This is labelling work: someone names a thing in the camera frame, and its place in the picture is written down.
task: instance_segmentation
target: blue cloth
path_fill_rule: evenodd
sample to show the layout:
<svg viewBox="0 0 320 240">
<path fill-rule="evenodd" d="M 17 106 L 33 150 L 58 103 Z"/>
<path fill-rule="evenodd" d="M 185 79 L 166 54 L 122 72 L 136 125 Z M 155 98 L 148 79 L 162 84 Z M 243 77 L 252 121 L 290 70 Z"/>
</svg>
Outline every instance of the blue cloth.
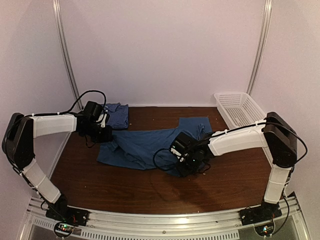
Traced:
<svg viewBox="0 0 320 240">
<path fill-rule="evenodd" d="M 120 103 L 107 103 L 105 110 L 108 111 L 110 118 L 107 125 L 113 129 L 127 129 L 128 128 L 128 105 L 120 105 Z"/>
<path fill-rule="evenodd" d="M 114 131 L 113 141 L 100 145 L 97 160 L 104 164 L 130 169 L 154 169 L 153 155 L 161 148 L 169 148 L 180 132 L 199 140 L 206 133 L 211 132 L 211 125 L 207 117 L 181 117 L 177 128 L 153 131 Z M 161 151 L 155 161 L 158 166 L 166 168 L 177 162 L 170 151 Z M 179 176 L 176 169 L 169 174 Z"/>
</svg>

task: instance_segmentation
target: wooden table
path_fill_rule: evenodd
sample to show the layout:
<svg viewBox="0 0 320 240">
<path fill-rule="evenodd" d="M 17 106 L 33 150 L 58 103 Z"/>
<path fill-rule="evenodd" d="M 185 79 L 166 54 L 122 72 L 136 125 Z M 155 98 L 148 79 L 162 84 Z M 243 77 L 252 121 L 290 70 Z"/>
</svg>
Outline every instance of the wooden table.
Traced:
<svg viewBox="0 0 320 240">
<path fill-rule="evenodd" d="M 208 117 L 213 131 L 227 128 L 214 107 L 131 107 L 129 130 L 175 128 L 180 117 Z M 210 161 L 206 175 L 185 178 L 158 169 L 136 170 L 97 162 L 99 145 L 73 133 L 52 182 L 71 206 L 134 214 L 204 213 L 261 203 L 270 165 L 262 149 L 227 153 Z"/>
</svg>

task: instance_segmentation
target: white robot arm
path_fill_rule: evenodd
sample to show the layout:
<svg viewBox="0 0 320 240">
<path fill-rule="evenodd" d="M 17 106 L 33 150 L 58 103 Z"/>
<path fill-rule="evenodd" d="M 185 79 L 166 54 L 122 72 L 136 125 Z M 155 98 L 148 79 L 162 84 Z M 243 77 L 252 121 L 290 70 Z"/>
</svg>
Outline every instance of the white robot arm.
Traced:
<svg viewBox="0 0 320 240">
<path fill-rule="evenodd" d="M 181 132 L 170 146 L 178 157 L 176 169 L 182 177 L 195 173 L 202 163 L 226 153 L 263 148 L 271 166 L 269 181 L 261 206 L 240 211 L 243 225 L 278 216 L 279 200 L 289 183 L 297 160 L 296 132 L 275 112 L 266 119 L 236 129 L 217 131 L 196 140 Z"/>
<path fill-rule="evenodd" d="M 79 113 L 12 115 L 3 138 L 2 150 L 13 169 L 48 204 L 47 217 L 66 221 L 72 216 L 70 224 L 85 226 L 84 219 L 88 211 L 68 207 L 66 196 L 39 167 L 35 159 L 33 139 L 56 133 L 78 132 L 80 136 L 91 137 L 94 143 L 109 142 L 112 140 L 112 129 L 106 126 L 108 119 L 109 115 L 104 108 L 92 101 L 88 101 Z"/>
</svg>

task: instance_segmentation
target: laundry basket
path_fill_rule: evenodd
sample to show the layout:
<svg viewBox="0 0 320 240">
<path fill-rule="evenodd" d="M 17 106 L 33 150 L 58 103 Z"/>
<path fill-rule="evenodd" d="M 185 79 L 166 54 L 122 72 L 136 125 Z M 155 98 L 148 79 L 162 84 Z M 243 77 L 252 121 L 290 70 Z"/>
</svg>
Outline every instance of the laundry basket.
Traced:
<svg viewBox="0 0 320 240">
<path fill-rule="evenodd" d="M 245 92 L 221 92 L 214 94 L 217 108 L 229 129 L 249 125 L 267 115 Z"/>
</svg>

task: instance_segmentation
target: wire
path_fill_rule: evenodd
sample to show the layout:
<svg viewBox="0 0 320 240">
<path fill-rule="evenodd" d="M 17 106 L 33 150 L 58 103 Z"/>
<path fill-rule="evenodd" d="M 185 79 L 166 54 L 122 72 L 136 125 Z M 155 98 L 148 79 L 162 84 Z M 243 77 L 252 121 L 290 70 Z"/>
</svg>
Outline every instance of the wire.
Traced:
<svg viewBox="0 0 320 240">
<path fill-rule="evenodd" d="M 288 213 L 286 214 L 285 220 L 282 223 L 282 225 L 275 232 L 272 233 L 272 236 L 275 235 L 276 233 L 278 233 L 282 229 L 282 227 L 286 224 L 286 222 L 287 222 L 287 220 L 289 218 L 290 207 L 289 207 L 289 203 L 288 203 L 288 200 L 286 198 L 285 192 L 282 192 L 282 196 L 283 196 L 283 199 L 284 199 L 284 201 L 286 203 L 286 206 L 288 208 Z"/>
<path fill-rule="evenodd" d="M 153 164 L 154 166 L 157 168 L 157 169 L 160 169 L 161 171 L 164 171 L 164 172 L 167 172 L 167 171 L 170 171 L 172 169 L 174 169 L 176 167 L 176 165 L 173 165 L 172 167 L 169 167 L 169 168 L 162 168 L 160 166 L 157 165 L 156 163 L 156 155 L 161 152 L 161 151 L 164 151 L 164 150 L 168 150 L 170 151 L 168 148 L 160 148 L 159 150 L 157 150 L 154 155 L 153 155 L 153 158 L 152 158 L 152 161 L 153 161 Z"/>
<path fill-rule="evenodd" d="M 99 91 L 99 90 L 88 90 L 88 91 L 85 91 L 84 93 L 82 93 L 82 94 L 75 100 L 75 102 L 72 104 L 72 106 L 70 107 L 69 110 L 63 111 L 63 112 L 61 112 L 60 114 L 68 114 L 68 113 L 70 113 L 70 112 L 72 111 L 72 109 L 74 109 L 74 107 L 75 107 L 75 105 L 77 104 L 77 102 L 79 102 L 79 100 L 80 100 L 85 94 L 87 94 L 87 93 L 100 93 L 100 94 L 102 94 L 102 95 L 103 95 L 103 98 L 104 98 L 103 109 L 105 109 L 105 106 L 106 106 L 106 104 L 107 104 L 107 97 L 106 97 L 105 93 L 102 92 L 102 91 Z"/>
<path fill-rule="evenodd" d="M 63 221 L 67 221 L 64 216 L 62 216 L 57 210 L 55 210 L 55 208 L 51 205 L 50 202 L 48 202 L 48 200 L 46 200 L 46 199 L 44 198 L 44 196 L 42 196 L 41 194 L 40 194 L 40 196 L 43 198 L 44 202 L 48 205 L 48 207 L 49 207 L 51 210 L 53 210 L 59 217 L 61 217 L 61 219 L 62 219 Z"/>
<path fill-rule="evenodd" d="M 69 236 L 74 232 L 75 226 L 74 226 L 74 225 L 71 225 L 71 224 L 68 224 L 68 225 L 71 225 L 71 226 L 73 227 L 73 229 L 72 229 L 71 232 L 69 232 L 68 234 L 64 235 L 64 234 L 62 234 L 62 233 L 57 232 L 57 230 L 59 229 L 59 228 L 58 228 L 58 225 L 60 225 L 60 224 L 68 224 L 68 223 L 63 222 L 63 221 L 58 221 L 58 222 L 54 225 L 54 227 L 53 227 L 53 232 L 54 232 L 54 234 L 55 234 L 57 237 L 59 237 L 59 238 L 65 238 L 65 239 L 66 239 L 67 237 L 69 237 Z"/>
<path fill-rule="evenodd" d="M 84 138 L 85 138 L 85 145 L 87 146 L 88 149 L 93 148 L 93 147 L 96 145 L 96 143 L 97 143 L 96 141 L 94 141 L 93 144 L 89 146 L 89 145 L 88 145 L 87 135 L 84 135 Z"/>
<path fill-rule="evenodd" d="M 43 211 L 48 211 L 49 208 L 47 208 L 47 209 L 44 209 L 44 208 L 43 208 L 45 202 L 46 202 L 46 201 L 43 201 L 43 202 L 41 203 L 40 208 L 41 208 L 41 210 L 43 210 Z"/>
<path fill-rule="evenodd" d="M 203 171 L 199 171 L 198 172 L 199 174 L 206 175 L 206 171 L 208 171 L 211 168 L 211 164 L 210 163 L 205 162 L 205 165 L 207 166 L 207 168 L 205 170 L 203 170 Z"/>
</svg>

